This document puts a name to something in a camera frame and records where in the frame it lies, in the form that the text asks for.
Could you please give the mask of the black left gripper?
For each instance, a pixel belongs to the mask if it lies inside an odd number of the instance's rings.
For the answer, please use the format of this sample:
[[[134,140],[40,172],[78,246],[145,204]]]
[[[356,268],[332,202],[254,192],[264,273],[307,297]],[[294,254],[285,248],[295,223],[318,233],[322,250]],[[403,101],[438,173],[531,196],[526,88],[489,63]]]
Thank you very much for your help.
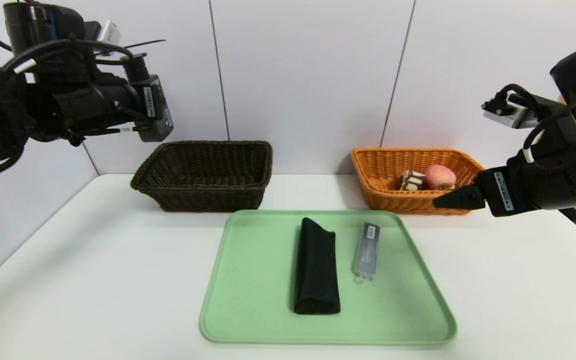
[[[142,142],[163,142],[174,129],[162,83],[156,74],[129,74],[127,79],[105,74],[106,80],[122,81],[123,97],[113,101],[112,127],[104,135],[137,132]]]

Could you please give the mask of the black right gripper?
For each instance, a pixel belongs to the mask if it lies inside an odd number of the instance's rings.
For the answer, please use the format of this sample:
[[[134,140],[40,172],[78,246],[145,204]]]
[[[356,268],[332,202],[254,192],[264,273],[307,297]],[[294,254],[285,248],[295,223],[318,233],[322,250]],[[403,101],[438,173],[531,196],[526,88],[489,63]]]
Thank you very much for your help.
[[[478,173],[475,184],[441,194],[434,207],[479,210],[487,200],[495,217],[576,207],[576,149],[534,156],[531,162],[525,155],[521,151],[505,166]]]

